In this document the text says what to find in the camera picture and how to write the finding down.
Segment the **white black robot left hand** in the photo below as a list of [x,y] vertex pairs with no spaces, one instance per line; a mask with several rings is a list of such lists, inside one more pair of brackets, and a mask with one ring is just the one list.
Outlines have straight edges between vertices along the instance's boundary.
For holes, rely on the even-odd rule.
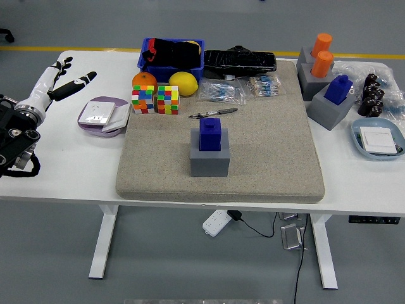
[[87,86],[96,77],[97,73],[95,71],[89,72],[57,89],[54,88],[58,79],[65,75],[66,70],[72,66],[72,60],[73,58],[70,56],[62,61],[56,61],[46,68],[35,84],[30,96],[18,102],[15,110],[31,118],[36,125],[40,125],[44,121],[46,111],[53,101],[61,101]]

